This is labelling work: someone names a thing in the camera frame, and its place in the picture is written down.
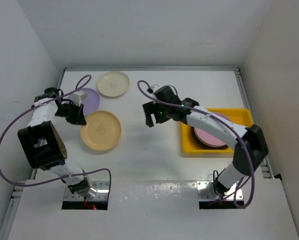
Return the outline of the orange plastic plate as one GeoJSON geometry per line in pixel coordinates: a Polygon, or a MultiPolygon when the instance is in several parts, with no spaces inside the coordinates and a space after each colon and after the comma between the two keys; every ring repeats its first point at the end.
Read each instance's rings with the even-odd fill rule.
{"type": "Polygon", "coordinates": [[[97,110],[85,117],[86,125],[80,129],[83,143],[95,151],[109,151],[120,141],[122,128],[111,112],[97,110]]]}

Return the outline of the pink plastic plate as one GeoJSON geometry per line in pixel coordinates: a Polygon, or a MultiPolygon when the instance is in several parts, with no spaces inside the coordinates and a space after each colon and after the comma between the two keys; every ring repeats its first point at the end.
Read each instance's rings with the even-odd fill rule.
{"type": "Polygon", "coordinates": [[[225,149],[228,147],[223,141],[200,128],[191,127],[191,131],[193,137],[206,149],[225,149]]]}

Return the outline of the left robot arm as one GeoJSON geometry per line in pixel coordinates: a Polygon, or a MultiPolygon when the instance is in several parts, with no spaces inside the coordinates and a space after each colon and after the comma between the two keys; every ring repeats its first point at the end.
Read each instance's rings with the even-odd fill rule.
{"type": "Polygon", "coordinates": [[[73,125],[86,125],[82,103],[86,95],[81,90],[69,99],[61,94],[61,89],[50,87],[36,96],[33,116],[29,124],[17,132],[17,136],[33,169],[56,174],[72,194],[92,199],[97,190],[85,171],[68,159],[66,146],[53,125],[55,117],[65,118],[73,125]]]}

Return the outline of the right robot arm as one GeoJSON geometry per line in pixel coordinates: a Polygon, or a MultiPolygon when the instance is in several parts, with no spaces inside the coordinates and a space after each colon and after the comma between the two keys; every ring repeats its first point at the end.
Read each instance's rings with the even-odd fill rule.
{"type": "Polygon", "coordinates": [[[215,195],[224,197],[232,185],[242,178],[255,179],[255,170],[269,153],[263,131],[258,125],[240,125],[207,110],[196,100],[188,97],[181,100],[169,85],[148,86],[142,94],[151,100],[143,104],[148,127],[174,120],[203,130],[234,151],[232,162],[213,180],[215,195]]]}

